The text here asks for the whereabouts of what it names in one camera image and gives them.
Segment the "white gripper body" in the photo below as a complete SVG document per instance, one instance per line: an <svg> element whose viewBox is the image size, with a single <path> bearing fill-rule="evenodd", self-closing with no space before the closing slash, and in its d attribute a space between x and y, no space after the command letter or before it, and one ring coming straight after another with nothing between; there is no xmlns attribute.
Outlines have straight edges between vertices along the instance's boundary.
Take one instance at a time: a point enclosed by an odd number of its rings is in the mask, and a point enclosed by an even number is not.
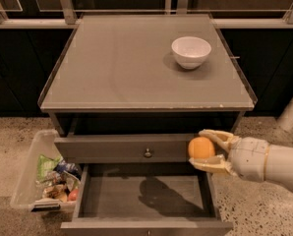
<svg viewBox="0 0 293 236"><path fill-rule="evenodd" d="M232 170L243 180L264 181L264 163L269 142L255 138L239 139L231 146L228 159Z"/></svg>

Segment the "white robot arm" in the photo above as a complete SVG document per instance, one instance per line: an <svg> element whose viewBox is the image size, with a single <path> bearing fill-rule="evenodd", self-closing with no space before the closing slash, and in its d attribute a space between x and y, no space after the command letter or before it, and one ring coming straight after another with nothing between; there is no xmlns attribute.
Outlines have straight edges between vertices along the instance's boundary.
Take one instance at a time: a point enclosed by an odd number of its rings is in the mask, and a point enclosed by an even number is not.
<svg viewBox="0 0 293 236"><path fill-rule="evenodd" d="M188 145L189 162L201 171L269 182L293 193L293 147L232 133L202 130Z"/></svg>

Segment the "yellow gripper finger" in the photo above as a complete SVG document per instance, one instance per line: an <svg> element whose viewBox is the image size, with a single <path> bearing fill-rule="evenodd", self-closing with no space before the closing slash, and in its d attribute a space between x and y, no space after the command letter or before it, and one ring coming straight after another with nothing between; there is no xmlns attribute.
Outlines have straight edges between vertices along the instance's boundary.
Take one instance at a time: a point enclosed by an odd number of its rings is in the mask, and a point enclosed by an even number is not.
<svg viewBox="0 0 293 236"><path fill-rule="evenodd" d="M235 138L232 133L210 129L203 129L199 131L199 135L210 139L226 152L230 151L231 142Z"/></svg>
<svg viewBox="0 0 293 236"><path fill-rule="evenodd" d="M209 158L193 158L189 162L198 170L207 173L220 173L234 175L231 163L223 155L211 156Z"/></svg>

